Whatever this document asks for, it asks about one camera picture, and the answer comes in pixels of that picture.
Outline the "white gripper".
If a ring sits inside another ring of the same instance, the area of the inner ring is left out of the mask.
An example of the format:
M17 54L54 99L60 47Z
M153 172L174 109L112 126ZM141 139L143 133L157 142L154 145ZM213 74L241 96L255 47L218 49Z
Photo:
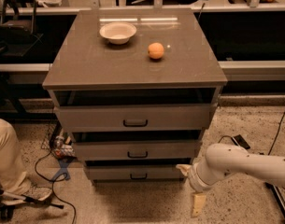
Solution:
M188 179L190 186L196 192L207 192L211 189L211 187L201 180L201 178L196 172L196 167L197 165L192 165L188 169ZM207 195L205 193L192 194L192 217L198 217L201 214L206 204L206 200L207 200Z

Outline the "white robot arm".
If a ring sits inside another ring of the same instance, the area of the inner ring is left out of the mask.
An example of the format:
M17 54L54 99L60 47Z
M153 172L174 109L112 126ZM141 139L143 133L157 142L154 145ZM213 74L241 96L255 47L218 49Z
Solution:
M285 157L250 154L243 147L213 144L205 156L186 170L191 187L195 190L192 216L197 217L206 201L205 192L214 184L234 174L245 174L273 185L282 214L285 202L278 188L285 189Z

